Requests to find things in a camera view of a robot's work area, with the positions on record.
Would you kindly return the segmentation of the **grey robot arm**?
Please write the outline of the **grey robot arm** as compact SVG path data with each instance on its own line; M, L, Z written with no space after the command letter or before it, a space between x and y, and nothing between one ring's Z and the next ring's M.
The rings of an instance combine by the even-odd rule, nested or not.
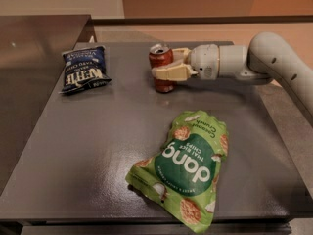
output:
M289 43L273 32L260 32L245 45L203 44L176 48L173 59L152 69L162 81L232 78L247 84L277 81L306 120L313 124L313 70Z

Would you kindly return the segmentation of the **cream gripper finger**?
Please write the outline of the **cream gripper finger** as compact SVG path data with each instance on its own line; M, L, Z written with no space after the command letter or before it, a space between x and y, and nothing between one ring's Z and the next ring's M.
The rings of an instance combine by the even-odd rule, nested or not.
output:
M189 48L174 48L173 53L173 62L174 63L184 63L189 64L189 56L191 50Z
M198 73L190 65L179 64L152 69L154 78L165 81L186 81Z

